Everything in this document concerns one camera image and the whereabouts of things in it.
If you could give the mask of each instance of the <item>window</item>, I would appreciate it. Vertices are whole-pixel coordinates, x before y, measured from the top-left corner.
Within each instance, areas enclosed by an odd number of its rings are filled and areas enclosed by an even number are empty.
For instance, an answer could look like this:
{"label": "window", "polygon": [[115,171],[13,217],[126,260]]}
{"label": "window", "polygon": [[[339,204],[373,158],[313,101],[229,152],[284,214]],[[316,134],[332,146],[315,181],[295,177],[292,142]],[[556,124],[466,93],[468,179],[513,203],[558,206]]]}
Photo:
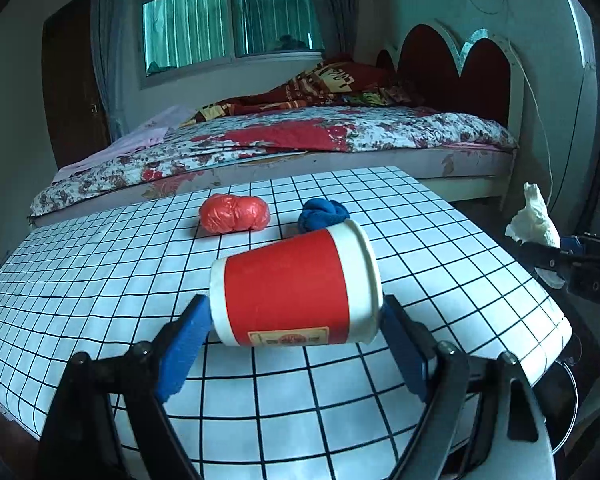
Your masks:
{"label": "window", "polygon": [[142,0],[149,76],[194,63],[323,48],[311,0]]}

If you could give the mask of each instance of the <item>blue cloth ball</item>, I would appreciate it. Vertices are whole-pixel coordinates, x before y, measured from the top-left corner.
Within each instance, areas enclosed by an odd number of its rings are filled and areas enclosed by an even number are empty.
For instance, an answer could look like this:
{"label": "blue cloth ball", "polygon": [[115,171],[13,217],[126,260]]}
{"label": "blue cloth ball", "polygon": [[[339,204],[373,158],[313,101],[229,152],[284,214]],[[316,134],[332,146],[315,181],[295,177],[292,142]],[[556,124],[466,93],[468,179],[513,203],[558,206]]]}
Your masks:
{"label": "blue cloth ball", "polygon": [[341,203],[324,198],[311,198],[302,206],[298,218],[298,231],[308,233],[336,225],[349,218],[349,211]]}

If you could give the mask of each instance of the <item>door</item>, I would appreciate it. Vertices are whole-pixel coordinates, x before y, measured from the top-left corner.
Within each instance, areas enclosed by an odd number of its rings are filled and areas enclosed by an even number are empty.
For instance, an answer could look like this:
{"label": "door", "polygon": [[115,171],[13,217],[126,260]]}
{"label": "door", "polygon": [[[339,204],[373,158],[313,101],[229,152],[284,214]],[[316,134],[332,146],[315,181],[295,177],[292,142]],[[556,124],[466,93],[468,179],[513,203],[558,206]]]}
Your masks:
{"label": "door", "polygon": [[73,0],[43,28],[46,127],[58,168],[110,145],[91,62],[90,8],[91,0]]}

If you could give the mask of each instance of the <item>cup label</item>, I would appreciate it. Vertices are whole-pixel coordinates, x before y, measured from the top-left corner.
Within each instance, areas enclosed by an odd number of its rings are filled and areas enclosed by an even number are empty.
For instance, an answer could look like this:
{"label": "cup label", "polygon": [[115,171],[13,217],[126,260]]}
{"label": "cup label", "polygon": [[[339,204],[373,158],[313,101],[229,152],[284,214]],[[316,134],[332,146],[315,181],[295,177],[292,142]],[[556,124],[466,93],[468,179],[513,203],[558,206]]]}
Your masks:
{"label": "cup label", "polygon": [[329,343],[329,327],[249,332],[249,340],[254,346],[326,345]]}

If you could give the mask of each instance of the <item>white grid tablecloth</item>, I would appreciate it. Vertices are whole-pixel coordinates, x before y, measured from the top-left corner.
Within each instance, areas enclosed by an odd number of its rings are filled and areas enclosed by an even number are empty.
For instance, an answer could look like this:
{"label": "white grid tablecloth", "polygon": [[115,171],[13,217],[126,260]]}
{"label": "white grid tablecloth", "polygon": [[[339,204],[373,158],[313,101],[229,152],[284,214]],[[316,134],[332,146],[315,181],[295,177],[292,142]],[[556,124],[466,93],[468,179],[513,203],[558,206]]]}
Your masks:
{"label": "white grid tablecloth", "polygon": [[[209,235],[210,192],[144,202],[33,231],[0,270],[0,403],[39,436],[64,364],[77,351],[119,355],[151,340],[208,288],[216,258],[297,233],[302,202],[343,203],[372,241],[386,294],[438,340],[496,357],[534,383],[571,336],[544,289],[485,233],[398,168],[335,171],[214,192],[269,203],[261,232]],[[123,399],[112,398],[132,472],[144,476]],[[456,442],[469,434],[477,397]],[[206,480],[380,480],[423,406],[386,343],[230,348],[210,336],[165,409]]]}

